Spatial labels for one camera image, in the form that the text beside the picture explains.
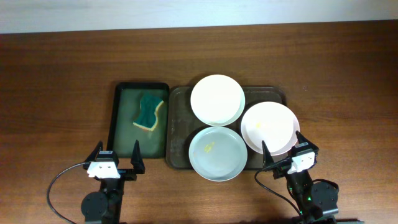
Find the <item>cream white plate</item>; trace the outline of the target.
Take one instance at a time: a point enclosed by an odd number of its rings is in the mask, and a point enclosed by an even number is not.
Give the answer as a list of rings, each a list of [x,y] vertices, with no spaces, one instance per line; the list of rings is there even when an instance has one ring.
[[[226,126],[235,122],[242,115],[245,102],[241,85],[226,75],[202,78],[190,95],[194,115],[210,126]]]

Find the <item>green and yellow sponge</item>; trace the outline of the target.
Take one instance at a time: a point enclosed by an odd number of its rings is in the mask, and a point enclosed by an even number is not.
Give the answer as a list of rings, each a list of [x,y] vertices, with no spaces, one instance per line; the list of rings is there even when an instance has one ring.
[[[164,101],[158,96],[144,94],[140,100],[139,116],[133,121],[133,125],[146,131],[153,131],[158,124],[158,110]]]

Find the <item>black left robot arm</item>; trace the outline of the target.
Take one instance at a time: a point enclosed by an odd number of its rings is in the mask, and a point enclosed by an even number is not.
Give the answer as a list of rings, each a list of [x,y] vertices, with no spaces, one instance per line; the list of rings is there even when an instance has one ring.
[[[83,164],[88,177],[100,182],[99,190],[89,193],[81,203],[85,223],[119,223],[124,195],[124,184],[137,180],[145,173],[139,142],[134,143],[130,169],[120,169],[114,151],[105,151],[100,141]]]

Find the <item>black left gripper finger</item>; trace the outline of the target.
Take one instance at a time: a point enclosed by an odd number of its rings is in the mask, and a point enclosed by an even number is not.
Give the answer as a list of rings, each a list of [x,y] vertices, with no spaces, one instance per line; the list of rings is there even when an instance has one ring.
[[[141,150],[139,141],[136,140],[134,143],[132,155],[131,155],[131,164],[133,166],[133,171],[135,174],[145,174],[145,165],[141,156]]]
[[[98,153],[103,149],[103,142],[99,141],[94,150],[90,153],[90,155],[85,159],[85,162],[92,162],[96,159]]]

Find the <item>pink white plate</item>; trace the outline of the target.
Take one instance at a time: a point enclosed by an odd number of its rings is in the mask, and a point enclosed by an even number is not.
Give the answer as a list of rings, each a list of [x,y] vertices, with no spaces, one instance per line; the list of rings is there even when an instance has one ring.
[[[241,135],[246,144],[260,154],[264,142],[273,156],[288,152],[296,145],[300,129],[296,115],[288,107],[271,101],[250,107],[241,120]]]

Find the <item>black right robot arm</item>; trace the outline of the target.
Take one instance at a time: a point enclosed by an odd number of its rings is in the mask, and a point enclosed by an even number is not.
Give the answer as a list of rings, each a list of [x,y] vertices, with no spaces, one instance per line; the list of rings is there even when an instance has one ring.
[[[288,202],[298,213],[294,223],[336,223],[338,213],[338,184],[325,179],[312,179],[308,172],[317,163],[318,146],[295,132],[298,144],[292,146],[290,154],[275,162],[266,143],[262,142],[263,168],[258,170],[255,181],[270,193]],[[262,184],[257,176],[261,172],[273,172],[273,178],[285,178],[287,190],[293,200],[278,194]]]

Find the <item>pale blue plate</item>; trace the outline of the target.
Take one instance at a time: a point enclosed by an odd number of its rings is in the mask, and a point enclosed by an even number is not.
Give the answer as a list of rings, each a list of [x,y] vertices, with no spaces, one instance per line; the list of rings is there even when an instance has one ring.
[[[246,166],[248,150],[242,137],[226,127],[208,127],[197,133],[188,149],[191,166],[203,178],[224,182]]]

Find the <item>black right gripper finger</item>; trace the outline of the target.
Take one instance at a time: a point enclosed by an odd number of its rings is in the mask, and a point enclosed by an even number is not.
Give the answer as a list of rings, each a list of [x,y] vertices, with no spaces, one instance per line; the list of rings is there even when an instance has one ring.
[[[303,136],[303,134],[300,133],[300,131],[296,131],[295,135],[297,137],[297,141],[298,141],[299,144],[303,144],[303,143],[310,144],[310,141],[307,138],[305,138]]]
[[[262,141],[262,151],[263,151],[263,170],[269,170],[274,165],[274,160],[271,156],[271,153],[268,150],[268,147],[265,141]]]

